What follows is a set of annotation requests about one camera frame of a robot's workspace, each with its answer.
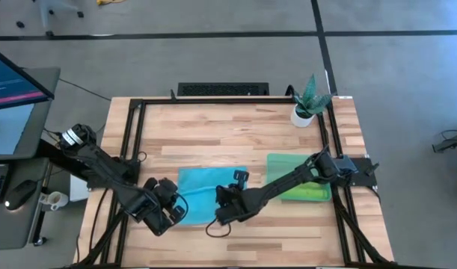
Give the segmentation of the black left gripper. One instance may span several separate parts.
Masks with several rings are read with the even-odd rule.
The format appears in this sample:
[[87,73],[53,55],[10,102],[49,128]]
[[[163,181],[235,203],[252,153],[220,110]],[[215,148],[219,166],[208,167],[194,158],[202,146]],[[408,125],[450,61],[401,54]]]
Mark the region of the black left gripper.
[[184,198],[178,194],[178,187],[170,179],[157,180],[149,178],[144,186],[147,199],[143,202],[140,211],[141,220],[150,231],[161,236],[172,226],[177,225],[170,218],[170,210],[177,205],[177,200]]

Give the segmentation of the blue microfiber towel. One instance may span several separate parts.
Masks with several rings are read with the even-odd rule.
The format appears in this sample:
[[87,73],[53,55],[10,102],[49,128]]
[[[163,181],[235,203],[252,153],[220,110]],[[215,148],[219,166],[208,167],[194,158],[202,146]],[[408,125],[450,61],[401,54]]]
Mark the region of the blue microfiber towel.
[[215,218],[219,204],[215,201],[218,185],[227,187],[237,183],[233,178],[236,170],[246,171],[247,167],[180,168],[177,179],[177,193],[188,205],[177,199],[177,205],[188,209],[179,222],[182,226],[196,226],[210,223]]

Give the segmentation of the black computer mouse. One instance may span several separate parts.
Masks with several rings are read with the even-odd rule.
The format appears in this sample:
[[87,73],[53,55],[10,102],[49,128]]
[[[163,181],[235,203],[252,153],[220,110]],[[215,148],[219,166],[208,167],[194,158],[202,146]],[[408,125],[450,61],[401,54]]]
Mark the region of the black computer mouse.
[[37,183],[32,180],[25,180],[15,188],[7,192],[4,205],[7,210],[14,211],[20,208],[36,191]]

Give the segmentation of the gray office chair base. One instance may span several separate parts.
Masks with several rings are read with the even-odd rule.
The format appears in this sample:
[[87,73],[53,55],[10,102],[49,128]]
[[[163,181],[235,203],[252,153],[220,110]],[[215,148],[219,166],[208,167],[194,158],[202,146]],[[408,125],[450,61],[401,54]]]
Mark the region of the gray office chair base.
[[40,20],[47,37],[54,37],[54,33],[49,26],[49,15],[54,15],[55,10],[68,10],[76,13],[78,18],[84,18],[84,12],[73,3],[73,0],[31,0],[38,4]]

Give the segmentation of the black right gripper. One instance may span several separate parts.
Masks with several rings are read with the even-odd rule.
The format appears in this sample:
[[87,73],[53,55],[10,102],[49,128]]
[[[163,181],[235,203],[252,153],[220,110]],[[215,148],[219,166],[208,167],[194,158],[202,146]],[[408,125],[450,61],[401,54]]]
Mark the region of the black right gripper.
[[229,185],[229,188],[218,185],[215,188],[215,201],[229,202],[230,213],[216,211],[216,220],[221,226],[225,226],[233,221],[243,222],[260,212],[266,204],[264,202],[265,196],[265,187],[242,190],[236,185]]

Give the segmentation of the black floor grille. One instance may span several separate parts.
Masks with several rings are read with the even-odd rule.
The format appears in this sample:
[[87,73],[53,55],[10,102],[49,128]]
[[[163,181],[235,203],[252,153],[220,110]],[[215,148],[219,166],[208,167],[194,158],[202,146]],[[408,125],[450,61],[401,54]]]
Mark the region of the black floor grille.
[[178,96],[268,96],[265,82],[190,82],[179,83]]

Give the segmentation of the white mug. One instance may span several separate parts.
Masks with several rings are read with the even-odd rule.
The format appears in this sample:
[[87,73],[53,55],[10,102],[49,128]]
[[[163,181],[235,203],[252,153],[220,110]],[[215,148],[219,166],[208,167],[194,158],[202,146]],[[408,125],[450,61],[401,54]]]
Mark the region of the white mug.
[[39,202],[43,205],[48,205],[52,211],[57,211],[68,204],[69,197],[66,194],[54,191],[51,194],[41,194]]

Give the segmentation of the gray computer desk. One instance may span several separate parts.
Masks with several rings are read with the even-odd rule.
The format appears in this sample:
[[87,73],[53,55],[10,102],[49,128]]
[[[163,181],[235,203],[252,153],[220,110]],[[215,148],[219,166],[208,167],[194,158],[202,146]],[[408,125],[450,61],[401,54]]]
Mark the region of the gray computer desk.
[[37,103],[31,111],[15,152],[0,155],[0,164],[8,165],[6,189],[11,191],[26,180],[36,182],[34,193],[19,208],[8,210],[0,202],[0,250],[23,248],[28,244],[39,247],[46,243],[40,234],[45,212],[39,197],[49,181],[52,163],[42,153],[49,142],[42,139],[51,102]]

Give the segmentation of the black aluminium table frame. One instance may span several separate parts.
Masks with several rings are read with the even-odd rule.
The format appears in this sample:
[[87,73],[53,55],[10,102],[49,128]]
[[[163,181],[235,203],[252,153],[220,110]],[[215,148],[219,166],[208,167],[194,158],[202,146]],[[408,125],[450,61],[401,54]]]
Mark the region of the black aluminium table frame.
[[[290,121],[288,96],[116,97],[102,148],[110,155],[143,155],[140,182],[177,179],[180,168],[247,167],[248,184],[266,181],[270,153],[366,155],[352,97],[336,96],[306,128]],[[123,221],[94,269],[338,266],[357,259],[357,242],[340,232],[332,202],[272,200],[256,217],[222,228],[175,226],[155,236],[144,223]]]

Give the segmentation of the white box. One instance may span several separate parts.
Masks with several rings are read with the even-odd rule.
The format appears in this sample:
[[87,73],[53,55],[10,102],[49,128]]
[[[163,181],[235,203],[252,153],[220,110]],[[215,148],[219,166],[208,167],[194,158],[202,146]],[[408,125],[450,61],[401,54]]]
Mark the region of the white box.
[[70,202],[86,200],[88,197],[89,189],[87,182],[74,175],[70,175]]

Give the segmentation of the black floor stand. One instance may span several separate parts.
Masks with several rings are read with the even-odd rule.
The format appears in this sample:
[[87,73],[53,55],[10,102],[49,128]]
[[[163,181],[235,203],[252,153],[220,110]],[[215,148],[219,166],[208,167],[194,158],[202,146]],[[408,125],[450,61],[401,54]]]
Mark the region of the black floor stand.
[[[446,133],[455,132],[456,135],[447,137]],[[457,147],[457,129],[448,129],[441,132],[443,140],[440,143],[432,144],[432,149],[436,153],[441,153],[446,149],[455,149]]]

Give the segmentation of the computer monitor with blue screen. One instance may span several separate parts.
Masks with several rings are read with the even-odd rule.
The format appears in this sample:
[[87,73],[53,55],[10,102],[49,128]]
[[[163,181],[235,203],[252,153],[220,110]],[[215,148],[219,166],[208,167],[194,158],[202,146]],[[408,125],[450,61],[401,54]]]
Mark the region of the computer monitor with blue screen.
[[53,100],[55,94],[0,52],[0,109]]

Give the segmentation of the green microfiber towel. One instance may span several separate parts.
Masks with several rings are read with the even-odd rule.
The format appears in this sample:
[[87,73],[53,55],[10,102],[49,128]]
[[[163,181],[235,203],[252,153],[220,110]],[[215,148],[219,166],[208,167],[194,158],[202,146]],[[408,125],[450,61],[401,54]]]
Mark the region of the green microfiber towel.
[[330,185],[308,182],[282,193],[280,198],[282,200],[325,202],[331,199],[331,189]]

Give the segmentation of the green plant in white pot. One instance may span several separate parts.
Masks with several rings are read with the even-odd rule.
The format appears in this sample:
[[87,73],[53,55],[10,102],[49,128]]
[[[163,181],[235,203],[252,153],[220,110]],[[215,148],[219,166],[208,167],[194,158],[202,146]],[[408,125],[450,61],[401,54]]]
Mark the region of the green plant in white pot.
[[303,93],[298,93],[292,85],[288,86],[286,93],[295,102],[290,120],[294,126],[299,128],[308,127],[313,118],[321,114],[332,99],[331,94],[320,96],[316,94],[316,79],[314,75],[309,78]]

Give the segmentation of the translucent teal plastic basket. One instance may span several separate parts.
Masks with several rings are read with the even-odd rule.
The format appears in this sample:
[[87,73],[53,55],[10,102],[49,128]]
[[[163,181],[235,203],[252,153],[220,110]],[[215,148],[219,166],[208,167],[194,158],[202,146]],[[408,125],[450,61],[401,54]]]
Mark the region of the translucent teal plastic basket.
[[266,162],[266,183],[271,183],[275,179],[292,172],[308,158],[309,155],[268,154]]

